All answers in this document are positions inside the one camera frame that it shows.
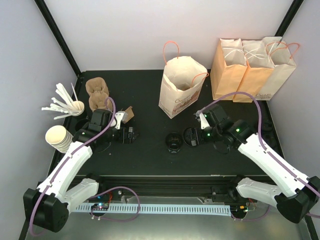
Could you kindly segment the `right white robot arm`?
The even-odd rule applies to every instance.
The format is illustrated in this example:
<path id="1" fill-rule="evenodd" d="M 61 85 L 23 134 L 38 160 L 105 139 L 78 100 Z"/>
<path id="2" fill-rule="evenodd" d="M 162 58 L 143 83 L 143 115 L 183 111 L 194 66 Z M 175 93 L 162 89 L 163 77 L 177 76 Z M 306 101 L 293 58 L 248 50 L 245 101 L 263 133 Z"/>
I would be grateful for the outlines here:
<path id="1" fill-rule="evenodd" d="M 214 104 L 196 114 L 204 142 L 221 142 L 252 160 L 274 182 L 267 184 L 244 177 L 227 189 L 234 202 L 250 198 L 277 208 L 292 223 L 299 223 L 320 199 L 320 179 L 309 177 L 275 152 L 244 120 L 232 121 Z"/>

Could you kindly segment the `black paper cup stack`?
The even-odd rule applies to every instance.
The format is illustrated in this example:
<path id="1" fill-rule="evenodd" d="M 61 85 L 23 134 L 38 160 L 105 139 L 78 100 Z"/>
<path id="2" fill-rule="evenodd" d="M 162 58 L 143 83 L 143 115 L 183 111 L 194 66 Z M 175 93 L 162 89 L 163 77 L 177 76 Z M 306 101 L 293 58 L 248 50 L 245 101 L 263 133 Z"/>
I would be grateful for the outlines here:
<path id="1" fill-rule="evenodd" d="M 90 121 L 88 119 L 81 119 L 79 120 L 76 124 L 75 124 L 75 131 L 79 131 L 80 129 L 82 129 L 87 123 L 89 123 Z"/>

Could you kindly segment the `single black paper cup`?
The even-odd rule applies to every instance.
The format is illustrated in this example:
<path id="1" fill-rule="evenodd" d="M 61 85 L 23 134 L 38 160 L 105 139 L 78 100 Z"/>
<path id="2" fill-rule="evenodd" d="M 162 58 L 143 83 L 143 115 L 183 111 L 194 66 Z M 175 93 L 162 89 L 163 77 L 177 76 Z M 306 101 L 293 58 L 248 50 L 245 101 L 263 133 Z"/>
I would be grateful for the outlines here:
<path id="1" fill-rule="evenodd" d="M 183 146 L 183 138 L 177 132 L 171 132 L 165 137 L 167 149 L 172 154 L 177 154 Z"/>

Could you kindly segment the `printed Cream Bear paper bag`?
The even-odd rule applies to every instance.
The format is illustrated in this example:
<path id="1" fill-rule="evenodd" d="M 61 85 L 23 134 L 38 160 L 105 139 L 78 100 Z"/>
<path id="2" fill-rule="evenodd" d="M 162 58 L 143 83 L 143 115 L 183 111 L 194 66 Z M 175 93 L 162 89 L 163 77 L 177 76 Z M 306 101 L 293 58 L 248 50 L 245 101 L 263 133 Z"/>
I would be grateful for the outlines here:
<path id="1" fill-rule="evenodd" d="M 199 98 L 208 70 L 190 56 L 164 60 L 158 106 L 173 119 Z"/>

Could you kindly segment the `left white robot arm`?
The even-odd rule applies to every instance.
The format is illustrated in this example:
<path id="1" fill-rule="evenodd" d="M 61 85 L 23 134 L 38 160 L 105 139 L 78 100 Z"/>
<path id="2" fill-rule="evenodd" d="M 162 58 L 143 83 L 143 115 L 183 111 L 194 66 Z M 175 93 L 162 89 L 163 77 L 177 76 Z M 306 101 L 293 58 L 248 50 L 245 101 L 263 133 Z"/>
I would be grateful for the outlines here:
<path id="1" fill-rule="evenodd" d="M 131 144 L 138 137 L 133 127 L 124 126 L 132 117 L 130 108 L 93 112 L 91 119 L 74 134 L 66 154 L 51 174 L 36 189 L 29 188 L 24 193 L 24 212 L 31 233 L 33 226 L 57 233 L 80 204 L 107 195 L 107 186 L 95 178 L 87 177 L 75 187 L 69 186 L 98 146 L 112 141 Z"/>

